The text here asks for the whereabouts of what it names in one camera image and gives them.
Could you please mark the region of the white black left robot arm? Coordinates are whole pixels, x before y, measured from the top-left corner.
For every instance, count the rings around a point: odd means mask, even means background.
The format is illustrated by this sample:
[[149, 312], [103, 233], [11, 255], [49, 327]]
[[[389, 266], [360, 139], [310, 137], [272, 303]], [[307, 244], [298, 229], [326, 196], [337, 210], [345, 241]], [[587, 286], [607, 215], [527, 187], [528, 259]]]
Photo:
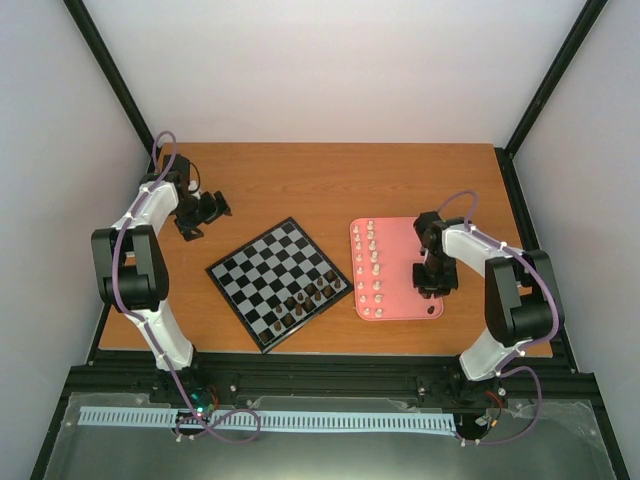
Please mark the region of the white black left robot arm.
[[160, 370], [179, 371], [172, 388], [186, 402], [201, 400], [208, 378], [195, 368], [195, 347], [182, 333], [169, 306], [169, 273], [157, 235], [171, 218], [187, 242], [231, 209], [219, 191], [201, 191], [191, 179], [192, 162], [167, 155], [162, 171], [141, 180], [135, 200], [109, 228], [91, 235], [98, 291], [104, 303], [123, 313], [141, 332]]

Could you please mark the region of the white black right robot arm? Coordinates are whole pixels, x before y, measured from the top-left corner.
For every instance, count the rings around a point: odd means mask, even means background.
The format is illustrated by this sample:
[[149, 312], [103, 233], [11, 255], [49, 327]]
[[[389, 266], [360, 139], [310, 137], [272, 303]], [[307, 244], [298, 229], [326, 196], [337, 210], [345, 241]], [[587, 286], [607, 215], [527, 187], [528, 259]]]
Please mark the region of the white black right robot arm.
[[412, 283], [426, 299], [459, 288], [463, 263], [484, 280], [485, 329], [449, 369], [446, 392], [465, 405], [481, 388], [505, 375], [511, 360], [551, 340], [564, 322], [551, 259], [542, 250], [521, 250], [487, 235], [468, 220], [444, 220], [438, 212], [413, 223], [423, 260], [413, 265]]

